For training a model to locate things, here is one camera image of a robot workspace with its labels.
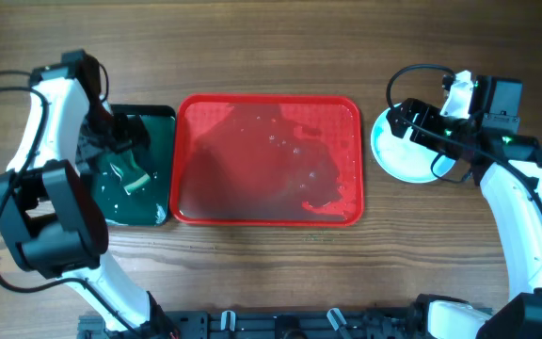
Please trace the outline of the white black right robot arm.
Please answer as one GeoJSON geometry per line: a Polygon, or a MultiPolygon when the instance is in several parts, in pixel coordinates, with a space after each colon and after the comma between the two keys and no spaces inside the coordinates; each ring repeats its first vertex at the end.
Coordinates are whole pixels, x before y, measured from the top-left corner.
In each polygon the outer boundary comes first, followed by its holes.
{"type": "Polygon", "coordinates": [[[542,338],[542,150],[534,137],[489,125],[483,108],[440,111],[416,99],[390,105],[391,134],[436,157],[470,163],[498,228],[510,299],[487,315],[430,298],[415,331],[432,338],[542,338]]]}

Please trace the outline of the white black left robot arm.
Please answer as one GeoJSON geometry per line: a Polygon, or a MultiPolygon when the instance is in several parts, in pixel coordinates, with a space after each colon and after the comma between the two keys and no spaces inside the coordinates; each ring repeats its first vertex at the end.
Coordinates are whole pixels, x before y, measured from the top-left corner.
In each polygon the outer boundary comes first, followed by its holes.
{"type": "Polygon", "coordinates": [[[104,107],[101,65],[64,62],[28,73],[31,111],[21,145],[0,174],[0,286],[22,294],[66,284],[109,331],[139,338],[175,335],[153,296],[134,284],[108,252],[104,215],[75,168],[84,124],[117,153],[136,146],[118,136],[104,107]]]}

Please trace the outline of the green yellow sponge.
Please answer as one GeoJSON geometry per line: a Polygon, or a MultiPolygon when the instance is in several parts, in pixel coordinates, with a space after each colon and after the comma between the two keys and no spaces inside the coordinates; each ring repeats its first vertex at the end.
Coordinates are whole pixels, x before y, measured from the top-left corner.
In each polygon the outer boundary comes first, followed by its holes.
{"type": "Polygon", "coordinates": [[[137,164],[132,151],[109,154],[107,162],[119,178],[120,186],[128,195],[151,181],[151,176],[137,164]]]}

